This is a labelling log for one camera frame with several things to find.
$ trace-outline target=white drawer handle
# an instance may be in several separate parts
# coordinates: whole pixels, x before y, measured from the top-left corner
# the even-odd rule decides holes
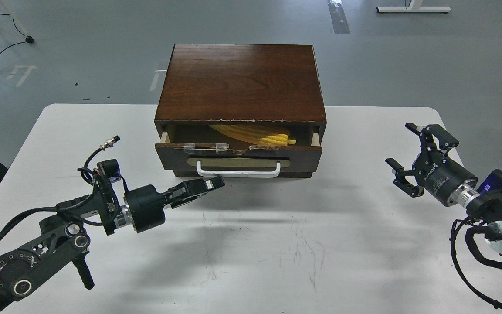
[[[202,177],[277,177],[280,174],[281,165],[276,163],[274,171],[208,171],[201,168],[201,161],[197,160],[197,173]]]

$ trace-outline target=drawer front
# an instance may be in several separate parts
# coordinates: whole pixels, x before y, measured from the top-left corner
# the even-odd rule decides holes
[[[310,177],[317,171],[322,147],[252,147],[236,154],[218,150],[215,144],[156,143],[156,152],[164,169],[176,175],[193,176],[197,160],[203,169],[218,171],[272,171],[279,161],[279,177]]]

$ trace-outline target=screw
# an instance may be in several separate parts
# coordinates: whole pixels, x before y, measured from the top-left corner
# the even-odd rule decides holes
[[[69,232],[69,234],[76,235],[80,232],[80,227],[73,223],[67,227],[67,232]]]
[[[30,292],[32,285],[28,280],[21,280],[14,285],[14,292],[19,296],[24,296]]]

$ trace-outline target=open drawer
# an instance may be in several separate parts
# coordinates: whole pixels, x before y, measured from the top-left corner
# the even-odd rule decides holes
[[[160,161],[178,177],[311,177],[326,127],[313,47],[176,44],[155,124]],[[253,145],[209,125],[281,126],[296,143]]]
[[[284,127],[295,145],[253,145],[208,125],[168,125],[156,151],[164,169],[177,177],[311,177],[322,152],[318,128]]]

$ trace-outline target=dark wood top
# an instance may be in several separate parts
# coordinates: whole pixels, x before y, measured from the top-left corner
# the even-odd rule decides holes
[[[155,120],[324,125],[313,46],[176,44]]]

